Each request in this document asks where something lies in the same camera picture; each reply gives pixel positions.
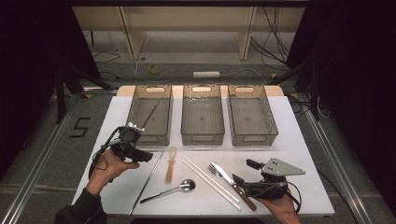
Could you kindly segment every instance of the human hand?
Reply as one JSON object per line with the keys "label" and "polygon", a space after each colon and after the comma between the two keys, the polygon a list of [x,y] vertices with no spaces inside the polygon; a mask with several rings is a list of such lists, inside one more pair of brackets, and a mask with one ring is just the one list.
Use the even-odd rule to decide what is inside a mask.
{"label": "human hand", "polygon": [[135,161],[122,161],[113,150],[105,150],[95,164],[86,190],[92,195],[99,195],[103,187],[110,180],[116,178],[126,170],[138,168],[139,165]]}
{"label": "human hand", "polygon": [[288,195],[285,194],[281,199],[273,201],[260,198],[255,199],[260,203],[263,203],[280,223],[300,223],[300,220],[297,217],[297,213],[294,210],[293,200]]}

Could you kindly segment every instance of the power strip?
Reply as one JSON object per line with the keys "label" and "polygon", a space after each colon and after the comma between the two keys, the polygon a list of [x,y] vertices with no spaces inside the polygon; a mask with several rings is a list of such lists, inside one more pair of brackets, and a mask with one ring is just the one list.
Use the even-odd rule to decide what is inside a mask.
{"label": "power strip", "polygon": [[210,77],[220,77],[220,72],[194,72],[194,78],[210,78]]}

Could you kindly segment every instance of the knife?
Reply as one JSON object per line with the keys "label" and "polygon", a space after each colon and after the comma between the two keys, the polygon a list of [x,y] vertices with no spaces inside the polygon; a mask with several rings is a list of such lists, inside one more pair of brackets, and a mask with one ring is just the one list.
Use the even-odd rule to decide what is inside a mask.
{"label": "knife", "polygon": [[210,163],[216,168],[216,170],[218,170],[218,172],[224,177],[224,179],[227,180],[227,182],[233,187],[233,189],[239,194],[239,196],[241,196],[241,198],[249,206],[249,208],[252,211],[255,211],[257,209],[256,204],[254,204],[248,198],[248,196],[244,193],[244,191],[242,191],[238,186],[236,186],[235,182],[227,175],[227,173],[225,173],[225,171],[219,165],[217,165],[213,161],[211,161]]}

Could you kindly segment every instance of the chopsticks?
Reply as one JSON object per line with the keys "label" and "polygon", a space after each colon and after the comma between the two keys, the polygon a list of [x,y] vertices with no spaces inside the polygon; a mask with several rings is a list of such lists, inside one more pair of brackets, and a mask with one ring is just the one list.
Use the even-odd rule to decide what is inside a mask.
{"label": "chopsticks", "polygon": [[[186,156],[183,156],[184,159],[186,159],[188,162],[183,161],[187,166],[189,166],[198,176],[200,176],[207,184],[209,184],[213,189],[215,189],[219,194],[221,194],[229,203],[231,203],[234,207],[236,207],[238,210],[241,210],[241,207],[238,206],[233,200],[231,200],[227,195],[224,194],[227,193],[230,195],[234,200],[236,200],[238,203],[239,201],[226,189],[224,189],[221,185],[219,185],[215,180],[213,180],[209,175],[207,175],[204,171],[202,171],[198,166],[196,166],[192,161],[190,161]],[[208,179],[206,179],[202,174],[200,174],[196,169],[198,169],[202,174],[204,174],[208,179],[210,179],[213,183],[215,183],[218,187],[220,187],[223,191],[221,191],[219,188],[217,188],[215,185],[213,185],[212,182],[210,182]]]}

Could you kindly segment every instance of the black device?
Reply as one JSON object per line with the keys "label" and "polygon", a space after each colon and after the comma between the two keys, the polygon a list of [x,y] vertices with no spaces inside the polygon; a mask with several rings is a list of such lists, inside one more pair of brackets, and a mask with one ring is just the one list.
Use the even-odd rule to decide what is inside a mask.
{"label": "black device", "polygon": [[[136,148],[136,143],[143,131],[144,129],[138,128],[136,125],[133,125],[132,122],[127,126],[120,126],[114,130],[105,144],[102,145],[99,151],[93,156],[89,177],[91,177],[93,169],[95,169],[95,164],[99,161],[102,153],[105,152],[108,147],[110,147],[122,161],[125,161],[126,158],[136,162],[150,161],[153,156],[152,153]],[[111,141],[117,132],[120,132],[119,137]]]}
{"label": "black device", "polygon": [[248,197],[272,201],[281,199],[285,194],[287,194],[295,203],[297,203],[298,208],[296,212],[298,213],[301,206],[301,197],[298,202],[291,194],[288,193],[288,184],[290,184],[290,182],[287,181],[286,175],[304,175],[304,170],[276,158],[272,158],[266,164],[247,160],[247,166],[256,170],[261,169],[261,175],[263,177],[263,181],[248,183],[245,182],[243,178],[233,174],[233,181],[235,181],[237,186],[244,190]]}

